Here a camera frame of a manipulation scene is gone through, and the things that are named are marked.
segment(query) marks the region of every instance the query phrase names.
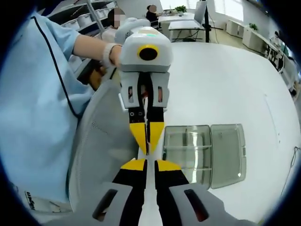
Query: white wristband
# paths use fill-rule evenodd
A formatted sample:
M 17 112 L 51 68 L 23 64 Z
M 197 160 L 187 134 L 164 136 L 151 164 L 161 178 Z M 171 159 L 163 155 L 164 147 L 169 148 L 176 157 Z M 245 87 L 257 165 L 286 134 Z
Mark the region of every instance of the white wristband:
M 110 60 L 110 54 L 111 54 L 112 49 L 113 49 L 114 46 L 120 46 L 120 45 L 116 44 L 116 43 L 108 43 L 106 45 L 106 47 L 104 48 L 104 51 L 103 51 L 103 64 L 106 68 L 115 66 L 115 65 L 112 64 L 112 62 Z

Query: hand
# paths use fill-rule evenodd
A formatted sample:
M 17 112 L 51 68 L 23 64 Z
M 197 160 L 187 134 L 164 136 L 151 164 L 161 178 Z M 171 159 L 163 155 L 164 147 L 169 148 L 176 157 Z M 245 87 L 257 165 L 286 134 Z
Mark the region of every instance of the hand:
M 119 67 L 119 55 L 121 53 L 121 46 L 114 46 L 112 48 L 111 54 L 110 54 L 110 60 L 112 61 L 112 63 L 116 66 Z

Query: person sitting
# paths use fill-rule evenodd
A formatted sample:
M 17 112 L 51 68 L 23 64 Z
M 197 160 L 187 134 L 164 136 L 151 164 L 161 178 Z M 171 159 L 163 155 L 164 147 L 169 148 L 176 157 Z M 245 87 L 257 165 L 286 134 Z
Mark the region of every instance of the person sitting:
M 281 47 L 278 32 L 275 32 L 275 35 L 270 38 L 270 41 L 272 42 L 273 45 L 275 45 L 275 47 L 277 47 L 277 48 Z
M 157 7 L 155 5 L 149 5 L 147 7 L 146 19 L 150 21 L 150 25 L 152 27 L 160 26 L 158 22 L 158 17 L 162 15 L 162 13 L 156 13 Z
M 120 26 L 120 16 L 124 15 L 124 12 L 119 8 L 114 8 L 108 13 L 108 20 L 110 27 L 102 33 L 102 40 L 109 43 L 115 42 L 115 34 Z

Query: yellow camera ring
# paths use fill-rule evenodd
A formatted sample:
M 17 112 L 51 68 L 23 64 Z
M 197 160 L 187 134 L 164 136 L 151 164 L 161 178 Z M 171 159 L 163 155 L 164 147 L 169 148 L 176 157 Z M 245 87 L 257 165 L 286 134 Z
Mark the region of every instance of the yellow camera ring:
M 145 61 L 154 60 L 159 55 L 159 48 L 155 45 L 143 45 L 138 48 L 138 56 Z

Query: light blue shirt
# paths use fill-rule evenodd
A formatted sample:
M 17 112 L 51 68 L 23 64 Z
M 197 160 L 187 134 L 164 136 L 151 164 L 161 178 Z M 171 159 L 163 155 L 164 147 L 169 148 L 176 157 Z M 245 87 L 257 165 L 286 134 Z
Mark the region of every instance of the light blue shirt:
M 50 42 L 72 106 L 82 113 L 93 90 L 75 78 L 68 64 L 79 33 L 34 16 Z M 67 202 L 77 123 L 46 41 L 31 19 L 0 74 L 0 153 L 10 181 L 32 196 Z

